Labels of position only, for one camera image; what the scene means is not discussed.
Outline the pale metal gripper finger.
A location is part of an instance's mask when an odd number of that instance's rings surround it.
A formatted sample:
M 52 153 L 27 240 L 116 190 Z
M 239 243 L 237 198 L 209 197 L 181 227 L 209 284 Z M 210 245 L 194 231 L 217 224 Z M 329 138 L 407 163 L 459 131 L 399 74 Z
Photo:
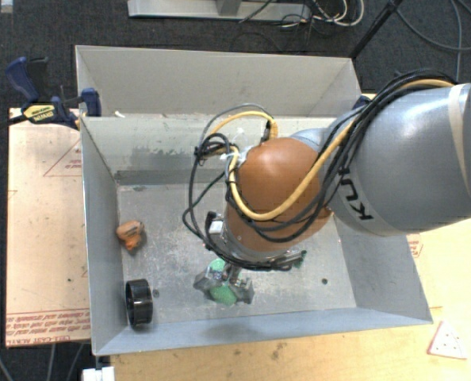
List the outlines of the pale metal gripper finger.
M 235 294 L 236 301 L 251 304 L 255 295 L 253 283 L 250 278 L 238 279 L 231 283 L 231 290 Z
M 198 274 L 193 282 L 193 288 L 198 291 L 210 291 L 216 287 L 216 279 L 212 274 L 203 271 Z

